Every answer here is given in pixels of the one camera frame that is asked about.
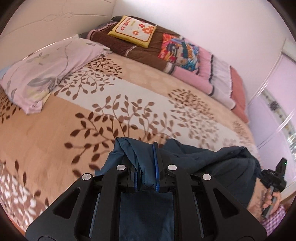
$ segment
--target dark blue cloth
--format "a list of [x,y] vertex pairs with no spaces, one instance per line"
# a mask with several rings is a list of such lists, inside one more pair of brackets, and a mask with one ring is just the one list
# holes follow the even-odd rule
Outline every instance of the dark blue cloth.
[[[214,152],[169,139],[159,152],[169,156],[171,164],[190,174],[211,174],[245,208],[261,173],[258,160],[245,147],[227,147]],[[132,138],[117,138],[114,150],[102,169],[96,171],[96,176],[120,165],[125,155],[136,168],[142,186],[136,194],[122,194],[120,240],[173,240],[173,201],[171,194],[162,195],[155,191],[156,169],[151,144]]]

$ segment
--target purple checkered fabric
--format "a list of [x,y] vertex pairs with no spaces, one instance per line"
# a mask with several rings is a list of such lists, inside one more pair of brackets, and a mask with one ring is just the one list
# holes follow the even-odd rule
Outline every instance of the purple checkered fabric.
[[266,229],[267,235],[271,234],[273,230],[279,225],[284,218],[286,212],[283,205],[280,205],[275,213],[265,219],[261,224]]

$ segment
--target metal pivot bolt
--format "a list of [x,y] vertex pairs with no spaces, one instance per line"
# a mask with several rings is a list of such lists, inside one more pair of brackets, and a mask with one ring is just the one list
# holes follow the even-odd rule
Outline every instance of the metal pivot bolt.
[[169,169],[170,171],[175,171],[175,170],[177,169],[177,166],[171,164],[171,165],[168,166],[168,169]]
[[123,171],[123,170],[125,170],[125,165],[118,165],[117,167],[116,167],[116,169],[118,170],[118,171]]
[[83,176],[82,176],[82,179],[85,180],[85,181],[89,180],[90,178],[91,178],[91,175],[88,174],[88,173],[83,174]]
[[202,178],[204,179],[204,180],[206,180],[206,181],[209,181],[209,180],[211,180],[211,175],[210,174],[204,174],[204,175],[202,175]]

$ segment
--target red flower print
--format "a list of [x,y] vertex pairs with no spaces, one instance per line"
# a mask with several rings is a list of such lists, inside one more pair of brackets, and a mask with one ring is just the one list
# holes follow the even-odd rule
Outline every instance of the red flower print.
[[150,33],[152,33],[153,26],[149,26],[148,28],[143,28],[142,30],[144,33],[150,34]]

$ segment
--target yellow pillow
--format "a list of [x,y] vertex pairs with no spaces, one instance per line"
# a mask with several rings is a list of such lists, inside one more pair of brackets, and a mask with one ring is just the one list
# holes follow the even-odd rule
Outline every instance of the yellow pillow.
[[121,21],[108,33],[115,38],[148,48],[156,26],[123,16]]

